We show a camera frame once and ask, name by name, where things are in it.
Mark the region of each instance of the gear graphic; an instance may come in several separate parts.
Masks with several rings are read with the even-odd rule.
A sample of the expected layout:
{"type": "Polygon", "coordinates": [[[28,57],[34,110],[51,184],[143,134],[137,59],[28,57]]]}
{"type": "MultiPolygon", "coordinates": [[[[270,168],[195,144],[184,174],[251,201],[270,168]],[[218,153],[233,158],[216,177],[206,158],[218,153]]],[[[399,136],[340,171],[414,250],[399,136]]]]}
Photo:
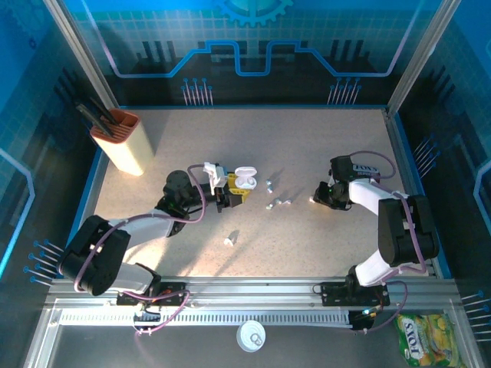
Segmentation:
{"type": "Polygon", "coordinates": [[[0,0],[0,10],[10,11],[19,27],[28,34],[41,30],[45,23],[42,0],[0,0]]]}
{"type": "Polygon", "coordinates": [[[276,21],[278,15],[285,14],[285,8],[293,5],[292,0],[216,0],[222,15],[227,15],[230,21],[238,21],[244,26],[249,23],[255,27],[262,26],[267,21],[276,21]]]}

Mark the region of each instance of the speckled work surface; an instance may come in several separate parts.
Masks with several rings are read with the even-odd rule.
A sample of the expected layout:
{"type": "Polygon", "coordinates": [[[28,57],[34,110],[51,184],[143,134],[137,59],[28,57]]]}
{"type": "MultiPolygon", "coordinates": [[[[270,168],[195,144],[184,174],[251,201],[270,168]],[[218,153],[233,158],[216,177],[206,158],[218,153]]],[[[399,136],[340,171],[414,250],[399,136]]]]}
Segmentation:
{"type": "MultiPolygon", "coordinates": [[[[172,238],[160,238],[128,250],[129,263],[140,262],[164,275],[178,276],[338,276],[377,248],[377,216],[354,206],[333,211],[310,203],[318,183],[327,180],[329,159],[357,150],[394,154],[379,110],[139,110],[157,154],[135,177],[110,163],[96,214],[125,218],[152,209],[166,176],[176,169],[210,161],[233,171],[255,166],[259,184],[246,203],[206,217],[172,238]],[[273,179],[268,194],[265,180],[273,179]],[[265,209],[274,198],[291,205],[265,209]],[[238,234],[233,247],[223,244],[238,234]]],[[[390,167],[374,156],[356,163],[390,167]]],[[[206,182],[204,174],[198,179],[206,182]]],[[[384,182],[401,189],[399,175],[384,182]]]]}

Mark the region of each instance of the gray floor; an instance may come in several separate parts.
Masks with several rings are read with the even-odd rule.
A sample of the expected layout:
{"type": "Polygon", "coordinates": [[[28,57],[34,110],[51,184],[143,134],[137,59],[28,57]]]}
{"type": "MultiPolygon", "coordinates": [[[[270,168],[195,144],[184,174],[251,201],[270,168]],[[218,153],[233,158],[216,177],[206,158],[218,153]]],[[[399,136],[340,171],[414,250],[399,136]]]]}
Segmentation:
{"type": "Polygon", "coordinates": [[[242,351],[237,327],[166,327],[135,336],[128,327],[62,327],[50,368],[407,367],[393,326],[373,335],[321,327],[266,327],[265,345],[242,351]]]}
{"type": "MultiPolygon", "coordinates": [[[[329,160],[357,150],[394,158],[379,110],[140,110],[157,154],[146,172],[130,176],[110,163],[96,214],[120,219],[153,208],[167,175],[194,163],[220,163],[233,171],[255,166],[258,187],[246,203],[187,225],[172,238],[130,249],[126,261],[179,276],[336,276],[377,248],[377,217],[355,206],[349,212],[312,204],[308,197],[328,179],[329,160]],[[265,180],[274,179],[275,192],[265,180]],[[265,209],[275,197],[291,205],[265,209]],[[234,247],[224,238],[238,232],[234,247]]],[[[378,157],[356,163],[390,167],[378,157]]],[[[203,182],[206,177],[200,176],[203,182]]],[[[399,175],[385,181],[402,189],[399,175]]]]}

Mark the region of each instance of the white bottle cap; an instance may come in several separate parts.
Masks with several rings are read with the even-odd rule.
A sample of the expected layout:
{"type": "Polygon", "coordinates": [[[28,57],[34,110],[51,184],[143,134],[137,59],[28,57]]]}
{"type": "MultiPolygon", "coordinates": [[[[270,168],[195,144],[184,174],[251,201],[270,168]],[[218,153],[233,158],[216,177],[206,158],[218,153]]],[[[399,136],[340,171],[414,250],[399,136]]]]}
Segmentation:
{"type": "Polygon", "coordinates": [[[248,353],[254,353],[262,348],[266,340],[264,327],[255,320],[248,320],[237,330],[237,343],[248,353]]]}
{"type": "Polygon", "coordinates": [[[236,169],[236,187],[239,189],[252,190],[258,185],[254,175],[258,173],[258,170],[252,166],[241,166],[236,169]]]}

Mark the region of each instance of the yellow snack bag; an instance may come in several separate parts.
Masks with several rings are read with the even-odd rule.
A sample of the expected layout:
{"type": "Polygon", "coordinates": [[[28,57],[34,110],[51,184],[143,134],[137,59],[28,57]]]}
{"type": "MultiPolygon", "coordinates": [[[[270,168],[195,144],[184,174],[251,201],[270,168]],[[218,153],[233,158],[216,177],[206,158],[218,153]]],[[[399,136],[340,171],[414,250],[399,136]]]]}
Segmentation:
{"type": "Polygon", "coordinates": [[[466,367],[447,315],[400,314],[394,323],[399,333],[400,353],[410,366],[466,367]]]}

